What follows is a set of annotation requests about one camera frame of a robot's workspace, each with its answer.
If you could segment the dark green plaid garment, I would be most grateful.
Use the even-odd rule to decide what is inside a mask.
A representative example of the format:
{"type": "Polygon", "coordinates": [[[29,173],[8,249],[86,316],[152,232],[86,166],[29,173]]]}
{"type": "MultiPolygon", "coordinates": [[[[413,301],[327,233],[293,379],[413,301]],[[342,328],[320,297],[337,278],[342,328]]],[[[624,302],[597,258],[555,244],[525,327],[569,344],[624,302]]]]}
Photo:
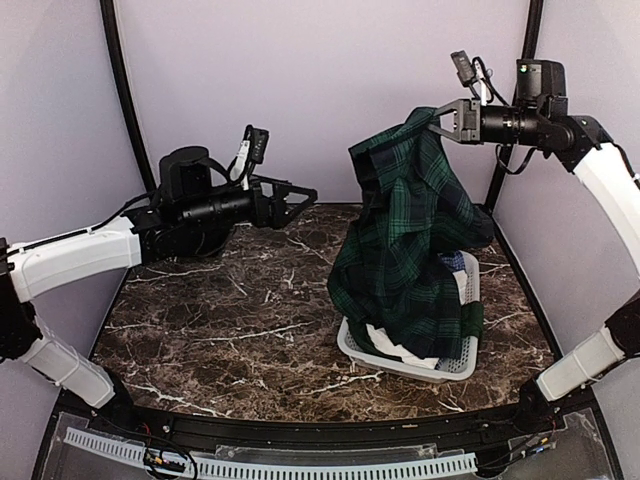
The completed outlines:
{"type": "Polygon", "coordinates": [[[367,329],[384,329],[419,359],[462,354],[480,332],[480,307],[464,307],[445,255],[484,248],[492,220],[453,172],[432,107],[350,147],[362,193],[327,281],[329,296],[365,352],[380,354],[367,329]]]}

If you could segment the white laundry basket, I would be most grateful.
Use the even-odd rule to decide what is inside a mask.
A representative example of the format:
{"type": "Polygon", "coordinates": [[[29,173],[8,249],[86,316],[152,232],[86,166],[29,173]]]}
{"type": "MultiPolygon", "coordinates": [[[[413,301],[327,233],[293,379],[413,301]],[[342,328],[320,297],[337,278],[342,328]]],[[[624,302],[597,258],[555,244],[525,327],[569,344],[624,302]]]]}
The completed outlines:
{"type": "MultiPolygon", "coordinates": [[[[458,282],[460,300],[463,307],[481,307],[480,270],[478,260],[470,253],[461,251],[465,274],[454,273],[458,282]]],[[[438,357],[415,360],[408,357],[383,357],[363,351],[350,333],[347,318],[344,317],[337,334],[337,345],[352,362],[357,365],[382,370],[431,383],[463,381],[474,372],[477,363],[479,338],[475,335],[462,339],[461,354],[458,358],[438,357]]]]}

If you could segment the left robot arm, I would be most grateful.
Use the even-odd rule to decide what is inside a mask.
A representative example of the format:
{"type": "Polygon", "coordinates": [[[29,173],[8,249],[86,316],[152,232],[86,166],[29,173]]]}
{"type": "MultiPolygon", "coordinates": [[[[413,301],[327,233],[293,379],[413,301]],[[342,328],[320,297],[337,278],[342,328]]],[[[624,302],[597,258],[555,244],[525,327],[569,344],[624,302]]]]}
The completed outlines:
{"type": "Polygon", "coordinates": [[[317,200],[316,190],[252,175],[246,182],[185,189],[166,181],[101,224],[31,244],[1,245],[1,358],[19,360],[90,407],[120,436],[140,412],[115,377],[60,339],[38,317],[43,293],[104,272],[169,258],[218,254],[233,227],[281,229],[317,200]]]}

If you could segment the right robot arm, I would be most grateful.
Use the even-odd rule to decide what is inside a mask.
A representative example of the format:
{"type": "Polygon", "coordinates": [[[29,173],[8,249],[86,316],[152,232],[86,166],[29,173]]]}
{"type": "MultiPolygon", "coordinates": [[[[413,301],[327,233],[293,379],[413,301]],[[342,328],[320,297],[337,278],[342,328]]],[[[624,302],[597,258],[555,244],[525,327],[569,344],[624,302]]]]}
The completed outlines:
{"type": "MultiPolygon", "coordinates": [[[[458,144],[521,145],[554,156],[596,202],[634,265],[639,263],[639,176],[623,150],[593,117],[571,115],[562,95],[542,95],[513,105],[484,105],[458,99],[438,107],[453,127],[431,131],[458,144]]],[[[639,299],[632,297],[603,325],[524,389],[525,400],[510,413],[521,434],[534,432],[549,405],[639,356],[639,299]]]]}

